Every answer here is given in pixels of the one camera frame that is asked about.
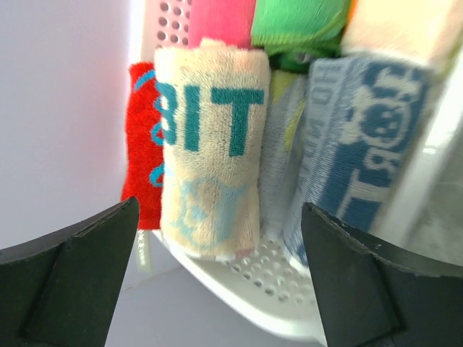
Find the red blue cat towel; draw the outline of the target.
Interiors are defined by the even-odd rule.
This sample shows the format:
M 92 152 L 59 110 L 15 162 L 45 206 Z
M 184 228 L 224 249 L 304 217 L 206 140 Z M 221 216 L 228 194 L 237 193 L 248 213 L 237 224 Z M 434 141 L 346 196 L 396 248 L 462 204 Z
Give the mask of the red blue cat towel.
M 140 205 L 139 229 L 159 229 L 163 187 L 163 135 L 152 62 L 129 68 L 130 93 L 125 116 L 127 172 L 121 199 L 136 197 Z

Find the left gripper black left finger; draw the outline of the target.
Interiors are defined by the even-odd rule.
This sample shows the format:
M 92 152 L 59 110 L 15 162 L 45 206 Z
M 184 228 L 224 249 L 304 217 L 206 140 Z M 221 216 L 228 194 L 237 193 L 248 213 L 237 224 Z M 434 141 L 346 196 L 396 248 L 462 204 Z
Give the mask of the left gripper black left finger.
M 104 346 L 132 252 L 136 198 L 1 250 L 2 346 Z

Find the white printed towel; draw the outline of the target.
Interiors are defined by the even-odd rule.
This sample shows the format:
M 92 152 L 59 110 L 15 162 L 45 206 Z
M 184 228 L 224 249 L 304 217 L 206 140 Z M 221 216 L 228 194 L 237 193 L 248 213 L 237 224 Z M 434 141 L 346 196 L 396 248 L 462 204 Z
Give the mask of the white printed towel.
M 196 48 L 160 48 L 154 63 L 163 133 L 163 237 L 189 257 L 246 256 L 260 238 L 268 57 L 205 39 Z

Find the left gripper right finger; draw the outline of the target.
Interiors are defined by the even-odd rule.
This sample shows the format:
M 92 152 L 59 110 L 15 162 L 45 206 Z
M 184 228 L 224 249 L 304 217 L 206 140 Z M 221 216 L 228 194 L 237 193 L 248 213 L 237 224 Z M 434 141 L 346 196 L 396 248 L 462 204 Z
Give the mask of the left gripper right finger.
M 342 223 L 312 203 L 302 236 L 329 346 L 461 346 L 462 267 Z

